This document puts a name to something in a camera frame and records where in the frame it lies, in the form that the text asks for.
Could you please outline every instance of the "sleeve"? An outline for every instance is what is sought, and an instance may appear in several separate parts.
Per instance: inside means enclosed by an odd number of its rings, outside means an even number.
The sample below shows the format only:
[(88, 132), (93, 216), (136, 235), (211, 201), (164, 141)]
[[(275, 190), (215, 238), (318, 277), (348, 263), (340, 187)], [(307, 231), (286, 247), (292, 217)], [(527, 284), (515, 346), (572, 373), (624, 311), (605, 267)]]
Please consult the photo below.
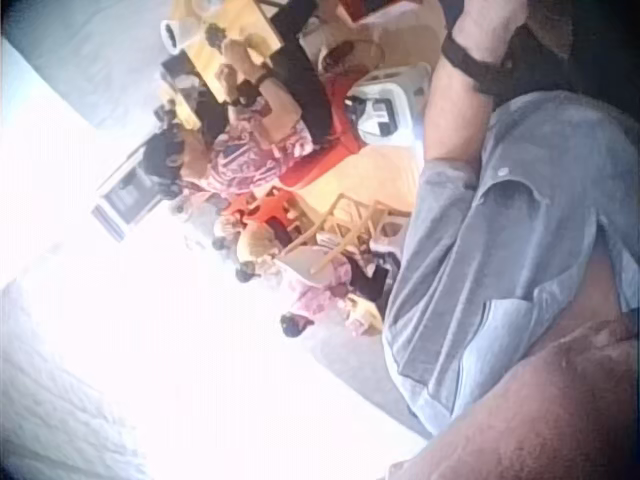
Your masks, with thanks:
[(464, 163), (430, 160), (425, 164), (402, 268), (389, 301), (388, 325), (424, 301), (458, 238), (476, 188), (477, 175)]

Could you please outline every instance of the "white cup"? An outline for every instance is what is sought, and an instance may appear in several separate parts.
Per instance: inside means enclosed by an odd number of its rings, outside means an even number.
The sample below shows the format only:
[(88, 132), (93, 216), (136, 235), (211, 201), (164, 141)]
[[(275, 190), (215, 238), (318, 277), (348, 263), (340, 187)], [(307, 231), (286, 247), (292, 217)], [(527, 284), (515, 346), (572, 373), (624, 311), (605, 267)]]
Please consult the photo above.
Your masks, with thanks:
[(171, 55), (175, 55), (193, 42), (203, 32), (200, 21), (193, 17), (180, 20), (163, 20), (160, 22), (162, 42)]

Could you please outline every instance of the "hair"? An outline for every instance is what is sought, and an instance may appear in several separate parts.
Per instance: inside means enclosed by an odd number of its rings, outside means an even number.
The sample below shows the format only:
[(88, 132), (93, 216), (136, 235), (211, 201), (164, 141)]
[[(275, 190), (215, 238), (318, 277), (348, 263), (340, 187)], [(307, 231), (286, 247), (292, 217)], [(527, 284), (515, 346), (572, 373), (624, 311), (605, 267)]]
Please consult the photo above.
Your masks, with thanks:
[(218, 252), (229, 248), (227, 245), (227, 239), (224, 237), (213, 237), (213, 240), (211, 240), (211, 246)]
[(297, 338), (302, 335), (309, 325), (313, 323), (305, 323), (304, 326), (300, 326), (300, 324), (296, 321), (295, 315), (292, 313), (285, 313), (280, 317), (280, 326), (282, 327), (282, 333), (287, 338)]
[(240, 283), (247, 283), (258, 277), (255, 273), (256, 267), (253, 262), (242, 262), (238, 268), (236, 268), (236, 279)]
[(175, 127), (169, 126), (149, 138), (142, 154), (142, 170), (151, 177), (165, 200), (174, 200), (182, 194), (182, 166), (167, 165), (167, 160), (183, 151), (184, 140), (176, 135)]

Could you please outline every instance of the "pink clothing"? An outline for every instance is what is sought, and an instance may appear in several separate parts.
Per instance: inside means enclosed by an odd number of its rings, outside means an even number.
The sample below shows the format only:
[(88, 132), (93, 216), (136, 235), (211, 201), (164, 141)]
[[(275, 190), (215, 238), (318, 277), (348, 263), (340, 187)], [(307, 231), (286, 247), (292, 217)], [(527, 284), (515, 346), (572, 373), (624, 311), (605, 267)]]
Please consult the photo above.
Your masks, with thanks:
[(263, 148), (255, 125), (271, 113), (259, 97), (249, 108), (238, 108), (238, 117), (214, 142), (209, 175), (203, 186), (220, 193), (243, 193), (275, 180), (313, 151), (309, 130), (299, 120), (289, 135), (270, 148)]
[[(313, 247), (327, 251), (323, 247)], [(333, 278), (325, 287), (315, 287), (303, 282), (293, 273), (285, 274), (282, 288), (291, 298), (289, 312), (313, 319), (331, 307), (336, 307), (338, 299), (331, 295), (329, 288), (337, 285), (348, 285), (351, 281), (351, 266), (347, 259), (338, 255), (331, 261)]]

